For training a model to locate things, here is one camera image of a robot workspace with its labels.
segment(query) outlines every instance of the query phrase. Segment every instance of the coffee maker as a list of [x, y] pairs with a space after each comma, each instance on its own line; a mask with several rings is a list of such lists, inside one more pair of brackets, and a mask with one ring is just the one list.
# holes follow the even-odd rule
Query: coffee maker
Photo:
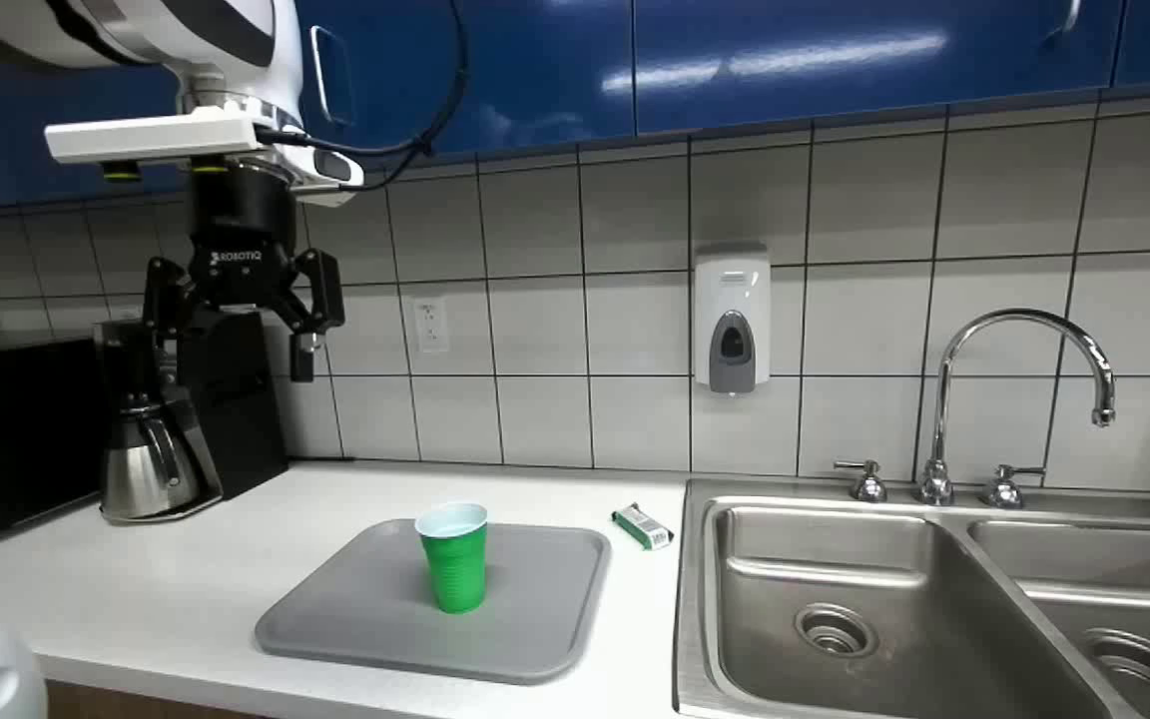
[[105, 322], [113, 390], [106, 523], [169, 523], [286, 466], [261, 317], [197, 313], [174, 343], [149, 322]]

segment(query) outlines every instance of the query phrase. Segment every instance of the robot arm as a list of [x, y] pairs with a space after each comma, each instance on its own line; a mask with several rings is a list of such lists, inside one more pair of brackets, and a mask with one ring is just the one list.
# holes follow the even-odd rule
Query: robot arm
[[341, 273], [323, 253], [294, 254], [294, 198], [341, 206], [365, 186], [355, 155], [391, 159], [395, 181], [447, 127], [466, 86], [459, 68], [439, 115], [405, 146], [343, 146], [302, 130], [302, 48], [294, 0], [0, 0], [0, 45], [56, 68], [158, 64], [180, 80], [180, 115], [52, 122], [58, 162], [189, 162], [192, 265], [149, 265], [144, 322], [174, 339], [197, 313], [275, 313], [290, 333], [290, 378], [310, 378], [310, 351], [343, 322]]
[[294, 0], [0, 0], [0, 45], [52, 68], [154, 64], [180, 80], [180, 115], [52, 122], [58, 162], [234, 155], [281, 169], [294, 197], [329, 206], [365, 186], [343, 153], [265, 143], [302, 135]]

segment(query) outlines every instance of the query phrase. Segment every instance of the sink basin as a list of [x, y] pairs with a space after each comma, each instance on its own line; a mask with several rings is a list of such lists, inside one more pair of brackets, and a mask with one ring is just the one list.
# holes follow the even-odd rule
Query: sink basin
[[928, 514], [705, 500], [684, 550], [684, 709], [1110, 713], [1019, 587]]
[[970, 534], [1150, 713], [1150, 527], [982, 520]]

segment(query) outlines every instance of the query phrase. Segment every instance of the black appliance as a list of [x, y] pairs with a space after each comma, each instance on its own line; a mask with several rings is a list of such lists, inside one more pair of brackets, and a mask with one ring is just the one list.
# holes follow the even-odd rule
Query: black appliance
[[0, 351], [0, 534], [100, 491], [106, 396], [93, 339]]
[[105, 322], [100, 360], [106, 523], [173, 523], [286, 471], [261, 317], [197, 313], [169, 348], [149, 322]]
[[290, 466], [261, 317], [197, 317], [180, 333], [174, 388], [209, 438], [220, 496]]

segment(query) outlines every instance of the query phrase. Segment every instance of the sink drain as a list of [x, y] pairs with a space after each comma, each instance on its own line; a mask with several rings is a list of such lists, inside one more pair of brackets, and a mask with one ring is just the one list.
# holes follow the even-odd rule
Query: sink drain
[[880, 645], [880, 633], [861, 624], [861, 615], [842, 604], [801, 608], [800, 633], [824, 655], [872, 655]]
[[1150, 640], [1131, 629], [1094, 629], [1091, 655], [1099, 665], [1150, 683]]

